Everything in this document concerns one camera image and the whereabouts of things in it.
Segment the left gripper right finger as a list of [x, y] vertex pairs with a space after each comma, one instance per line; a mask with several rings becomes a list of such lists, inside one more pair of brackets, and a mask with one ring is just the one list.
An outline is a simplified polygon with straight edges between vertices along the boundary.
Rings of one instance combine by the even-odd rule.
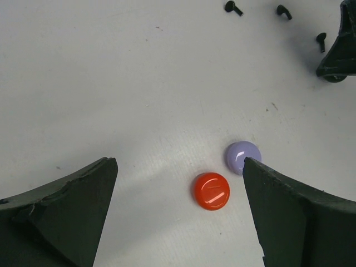
[[355, 266], [355, 202], [247, 157], [243, 179], [265, 266]]

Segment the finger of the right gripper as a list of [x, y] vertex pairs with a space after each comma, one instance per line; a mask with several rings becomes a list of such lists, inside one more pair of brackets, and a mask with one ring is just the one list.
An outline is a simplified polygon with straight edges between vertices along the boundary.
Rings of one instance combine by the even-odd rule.
[[338, 36], [316, 69], [316, 76], [330, 83], [338, 83], [354, 75], [355, 1], [342, 1]]

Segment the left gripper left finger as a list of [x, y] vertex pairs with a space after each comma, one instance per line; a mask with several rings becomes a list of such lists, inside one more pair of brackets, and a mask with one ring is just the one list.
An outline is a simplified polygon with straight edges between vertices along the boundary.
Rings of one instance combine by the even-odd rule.
[[93, 266], [118, 173], [101, 158], [1, 200], [1, 266]]

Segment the red charging case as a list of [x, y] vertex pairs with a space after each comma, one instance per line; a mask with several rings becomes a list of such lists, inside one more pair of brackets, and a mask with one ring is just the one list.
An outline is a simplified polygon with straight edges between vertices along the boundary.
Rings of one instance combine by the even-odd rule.
[[199, 174], [192, 183], [191, 191], [196, 203], [209, 211], [223, 208], [230, 198], [227, 179], [215, 172]]

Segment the purple charging case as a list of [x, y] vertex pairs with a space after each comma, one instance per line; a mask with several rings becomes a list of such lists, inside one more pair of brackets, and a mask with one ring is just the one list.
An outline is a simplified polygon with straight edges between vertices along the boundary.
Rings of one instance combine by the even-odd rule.
[[242, 176], [246, 157], [262, 160], [261, 152], [254, 143], [238, 141], [231, 144], [226, 151], [226, 163], [230, 171]]

